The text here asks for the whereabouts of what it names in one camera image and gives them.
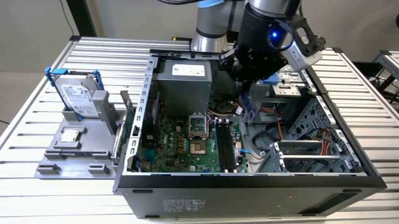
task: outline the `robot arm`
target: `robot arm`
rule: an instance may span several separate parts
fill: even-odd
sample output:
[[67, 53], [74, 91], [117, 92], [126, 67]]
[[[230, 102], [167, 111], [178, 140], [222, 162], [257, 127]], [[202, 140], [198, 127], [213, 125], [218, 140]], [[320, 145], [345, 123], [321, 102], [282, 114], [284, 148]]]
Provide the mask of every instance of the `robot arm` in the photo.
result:
[[[313, 33], [306, 18], [297, 15], [302, 0], [194, 1], [199, 2], [199, 21], [198, 37], [193, 40], [191, 49], [223, 51], [221, 66], [235, 81], [250, 86], [259, 79], [269, 78], [288, 64], [300, 71], [322, 59], [326, 40]], [[225, 34], [229, 26], [223, 24], [226, 20], [237, 21], [239, 16], [238, 42], [234, 49], [227, 51]]]
[[326, 40], [317, 36], [306, 18], [297, 15], [301, 0], [250, 0], [238, 43], [221, 56], [234, 80], [245, 83], [269, 78], [288, 64], [296, 71], [322, 59]]

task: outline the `metal slat surface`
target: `metal slat surface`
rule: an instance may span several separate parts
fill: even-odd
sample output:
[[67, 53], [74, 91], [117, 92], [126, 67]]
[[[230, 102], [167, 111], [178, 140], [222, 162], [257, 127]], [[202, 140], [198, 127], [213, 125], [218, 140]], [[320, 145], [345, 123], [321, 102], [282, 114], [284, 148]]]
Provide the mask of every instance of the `metal slat surface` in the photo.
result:
[[[142, 78], [150, 49], [189, 50], [189, 42], [122, 40], [83, 37], [71, 43], [53, 67], [79, 71], [99, 69], [110, 100], [117, 108], [125, 109], [119, 98], [121, 90], [129, 90], [134, 99], [142, 90]], [[328, 91], [346, 119], [390, 117], [385, 106], [377, 104], [376, 95], [365, 87], [356, 71], [333, 49], [324, 51], [324, 61], [314, 66]], [[114, 195], [113, 180], [50, 180], [34, 179], [35, 167], [42, 161], [59, 123], [63, 121], [57, 91], [46, 80], [27, 103], [26, 111], [15, 118], [9, 128], [0, 150], [0, 219], [2, 223], [85, 223], [135, 222], [135, 215], [123, 200]], [[399, 212], [399, 150], [390, 147], [390, 137], [398, 138], [398, 123], [349, 122], [365, 151], [376, 163], [389, 189], [353, 204], [329, 217], [285, 219], [181, 219], [162, 220], [163, 223], [324, 223], [374, 224], [398, 223]], [[385, 147], [362, 139], [378, 140]]]

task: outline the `expansion slot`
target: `expansion slot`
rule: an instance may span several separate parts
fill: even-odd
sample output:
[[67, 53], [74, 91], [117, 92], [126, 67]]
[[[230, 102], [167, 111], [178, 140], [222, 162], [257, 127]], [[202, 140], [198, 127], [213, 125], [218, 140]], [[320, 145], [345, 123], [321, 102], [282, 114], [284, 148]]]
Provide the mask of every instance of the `expansion slot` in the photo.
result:
[[234, 172], [237, 169], [237, 164], [230, 136], [229, 120], [219, 120], [215, 126], [221, 172]]

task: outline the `hard drive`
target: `hard drive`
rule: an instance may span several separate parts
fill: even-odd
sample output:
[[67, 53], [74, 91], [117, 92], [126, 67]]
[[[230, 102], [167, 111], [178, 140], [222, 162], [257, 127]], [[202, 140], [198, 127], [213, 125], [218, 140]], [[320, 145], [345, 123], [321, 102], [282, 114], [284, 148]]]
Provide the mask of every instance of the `hard drive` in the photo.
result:
[[47, 77], [63, 99], [66, 108], [75, 111], [82, 118], [98, 118], [93, 96], [97, 90], [105, 90], [102, 76], [94, 72], [74, 72], [55, 69]]

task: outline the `sticker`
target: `sticker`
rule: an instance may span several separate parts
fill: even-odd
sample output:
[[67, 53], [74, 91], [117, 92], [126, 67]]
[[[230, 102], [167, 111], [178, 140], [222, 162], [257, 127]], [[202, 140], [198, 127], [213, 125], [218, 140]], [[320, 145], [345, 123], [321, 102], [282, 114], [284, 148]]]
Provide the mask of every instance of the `sticker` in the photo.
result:
[[98, 116], [89, 89], [81, 85], [62, 85], [62, 88], [74, 111], [82, 116]]
[[175, 64], [174, 76], [206, 76], [206, 66], [198, 64]]
[[163, 209], [166, 212], [203, 212], [206, 199], [165, 199]]
[[281, 79], [290, 79], [290, 78], [292, 78], [290, 75], [281, 74]]
[[65, 156], [77, 156], [75, 153], [62, 153], [62, 155], [65, 155]]
[[238, 110], [237, 110], [237, 114], [241, 115], [242, 112], [243, 112], [243, 108], [239, 106], [239, 107], [238, 107]]

